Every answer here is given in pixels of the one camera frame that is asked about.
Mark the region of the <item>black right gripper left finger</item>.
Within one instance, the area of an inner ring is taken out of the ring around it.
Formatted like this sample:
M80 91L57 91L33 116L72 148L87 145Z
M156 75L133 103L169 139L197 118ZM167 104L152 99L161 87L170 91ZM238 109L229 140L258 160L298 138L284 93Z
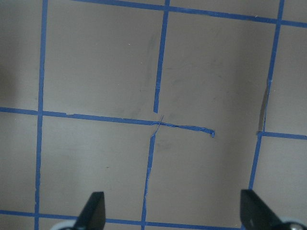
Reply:
M52 230L103 230L106 224L104 192L93 192L76 220L59 222Z

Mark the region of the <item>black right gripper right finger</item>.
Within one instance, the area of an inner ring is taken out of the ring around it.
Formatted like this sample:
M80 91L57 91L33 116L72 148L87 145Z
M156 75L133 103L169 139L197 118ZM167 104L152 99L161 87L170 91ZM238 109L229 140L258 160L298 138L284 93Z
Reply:
M305 230L306 225L282 220L251 189L240 192L240 221L247 230Z

